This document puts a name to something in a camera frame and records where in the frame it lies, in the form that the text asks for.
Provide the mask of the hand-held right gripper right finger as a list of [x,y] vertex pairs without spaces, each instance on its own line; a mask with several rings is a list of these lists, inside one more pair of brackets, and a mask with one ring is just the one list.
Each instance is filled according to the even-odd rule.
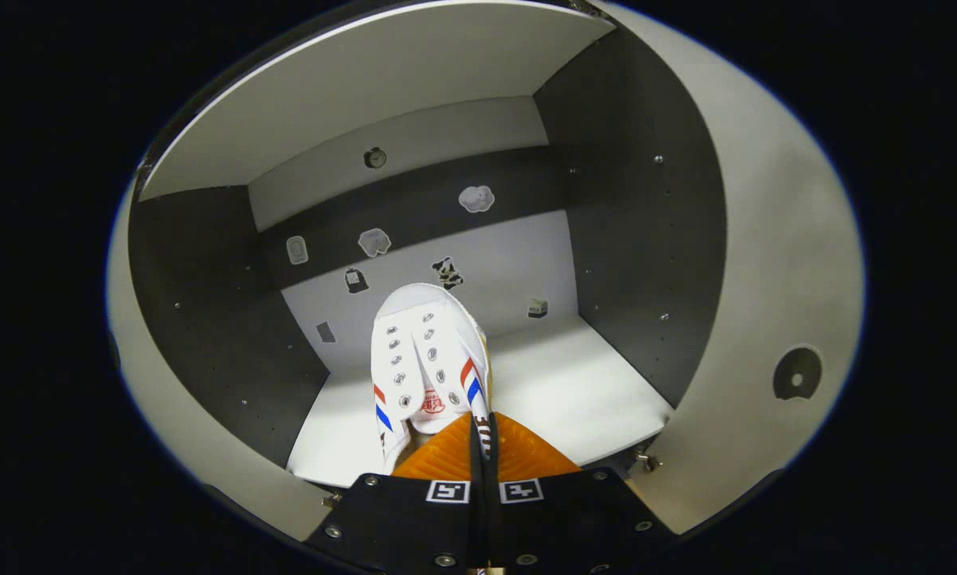
[[522,427],[493,414],[494,445],[481,459],[478,565],[502,572],[649,572],[678,535],[611,467],[508,479],[520,462],[542,463]]

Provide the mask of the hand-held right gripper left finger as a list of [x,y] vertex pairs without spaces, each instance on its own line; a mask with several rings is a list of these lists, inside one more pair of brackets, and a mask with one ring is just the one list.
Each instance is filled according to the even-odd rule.
[[347,572],[469,572],[479,567],[471,416],[435,434],[392,474],[362,474],[309,536]]

